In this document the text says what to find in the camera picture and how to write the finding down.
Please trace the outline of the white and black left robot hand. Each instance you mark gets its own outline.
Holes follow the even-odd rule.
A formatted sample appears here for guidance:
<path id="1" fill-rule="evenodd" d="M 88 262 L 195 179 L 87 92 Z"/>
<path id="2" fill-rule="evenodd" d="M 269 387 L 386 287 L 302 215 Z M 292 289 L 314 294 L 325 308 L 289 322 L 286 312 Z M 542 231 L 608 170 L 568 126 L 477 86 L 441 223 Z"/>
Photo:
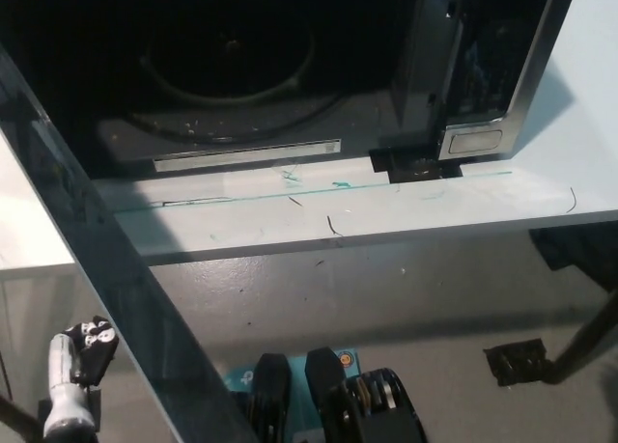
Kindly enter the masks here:
<path id="1" fill-rule="evenodd" d="M 100 383 L 120 338 L 111 322 L 94 316 L 51 339 L 48 397 L 39 402 L 45 442 L 96 442 L 101 420 Z"/>

